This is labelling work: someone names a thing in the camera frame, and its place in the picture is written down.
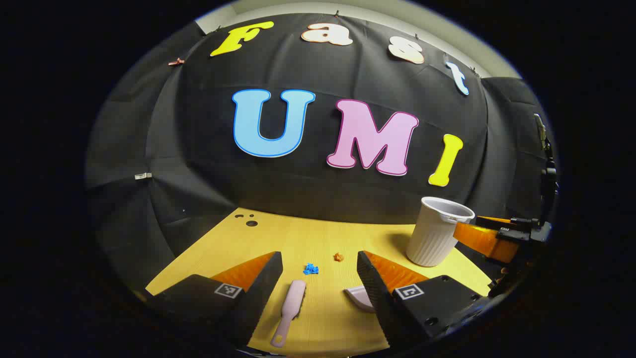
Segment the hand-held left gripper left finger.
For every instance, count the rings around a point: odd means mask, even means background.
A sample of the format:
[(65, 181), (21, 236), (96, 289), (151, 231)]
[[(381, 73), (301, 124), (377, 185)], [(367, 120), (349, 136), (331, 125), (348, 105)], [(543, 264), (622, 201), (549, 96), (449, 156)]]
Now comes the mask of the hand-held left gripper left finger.
[(250, 342), (282, 272), (281, 253), (270, 252), (211, 278), (191, 274), (146, 303), (200, 342), (241, 348)]

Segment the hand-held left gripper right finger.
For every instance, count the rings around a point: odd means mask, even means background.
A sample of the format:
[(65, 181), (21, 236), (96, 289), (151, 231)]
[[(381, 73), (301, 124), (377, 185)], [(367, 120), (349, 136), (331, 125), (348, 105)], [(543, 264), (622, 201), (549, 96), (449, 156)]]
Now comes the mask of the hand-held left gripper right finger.
[(456, 331), (490, 303), (448, 275), (422, 274), (366, 250), (357, 254), (357, 273), (389, 347), (407, 348)]

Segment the pink dustpan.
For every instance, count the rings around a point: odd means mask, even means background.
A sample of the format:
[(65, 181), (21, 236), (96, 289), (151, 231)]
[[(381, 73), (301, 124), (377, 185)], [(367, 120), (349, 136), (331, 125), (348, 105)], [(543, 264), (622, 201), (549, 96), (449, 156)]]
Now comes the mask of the pink dustpan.
[(364, 288), (363, 285), (345, 288), (343, 292), (360, 310), (366, 311), (367, 313), (375, 313), (373, 304), (370, 301), (366, 288)]

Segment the small pink broom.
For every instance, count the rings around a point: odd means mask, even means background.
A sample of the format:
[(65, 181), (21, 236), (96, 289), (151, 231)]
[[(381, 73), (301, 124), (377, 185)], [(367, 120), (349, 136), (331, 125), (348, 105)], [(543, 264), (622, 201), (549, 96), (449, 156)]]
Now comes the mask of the small pink broom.
[(295, 279), (289, 286), (281, 309), (280, 322), (273, 334), (270, 344), (282, 348), (288, 337), (291, 322), (299, 315), (305, 297), (307, 284), (302, 279)]

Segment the white ribbed garbage bin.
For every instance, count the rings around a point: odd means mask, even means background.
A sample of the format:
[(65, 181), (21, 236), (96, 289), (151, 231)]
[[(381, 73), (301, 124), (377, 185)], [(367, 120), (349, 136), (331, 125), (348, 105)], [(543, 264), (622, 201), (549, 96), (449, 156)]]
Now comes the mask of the white ribbed garbage bin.
[(457, 224), (469, 223), (475, 212), (459, 204), (438, 197), (423, 197), (406, 257), (420, 267), (436, 267), (445, 260), (458, 240), (454, 238)]

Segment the wooden desktop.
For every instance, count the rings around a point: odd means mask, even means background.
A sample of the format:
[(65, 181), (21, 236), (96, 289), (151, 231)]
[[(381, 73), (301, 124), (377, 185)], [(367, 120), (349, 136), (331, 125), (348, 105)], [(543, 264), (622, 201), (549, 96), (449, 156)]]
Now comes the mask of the wooden desktop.
[[(191, 274), (214, 276), (272, 251), (282, 254), (283, 272), (248, 346), (294, 357), (333, 357), (367, 354), (388, 348), (376, 316), (359, 310), (345, 288), (360, 286), (357, 254), (367, 250), (429, 278), (448, 275), (480, 295), (491, 279), (458, 249), (436, 267), (419, 267), (405, 250), (414, 226), (343, 223), (285, 217), (238, 208), (205, 233), (148, 283), (158, 294)], [(342, 262), (332, 256), (341, 253)], [(304, 275), (307, 263), (319, 274)], [(281, 308), (294, 279), (307, 283), (299, 316), (291, 323), (282, 348), (270, 344), (280, 322)]]

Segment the black backdrop cloth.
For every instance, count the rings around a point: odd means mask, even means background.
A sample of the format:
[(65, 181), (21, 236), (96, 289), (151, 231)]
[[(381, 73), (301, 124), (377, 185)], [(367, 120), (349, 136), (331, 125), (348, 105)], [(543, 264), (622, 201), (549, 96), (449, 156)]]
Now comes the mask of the black backdrop cloth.
[(275, 14), (207, 34), (191, 23), (105, 100), (86, 155), (89, 208), (133, 290), (237, 208), (413, 224), (434, 196), (538, 218), (538, 116), (550, 130), (523, 80), (480, 77), (379, 23)]

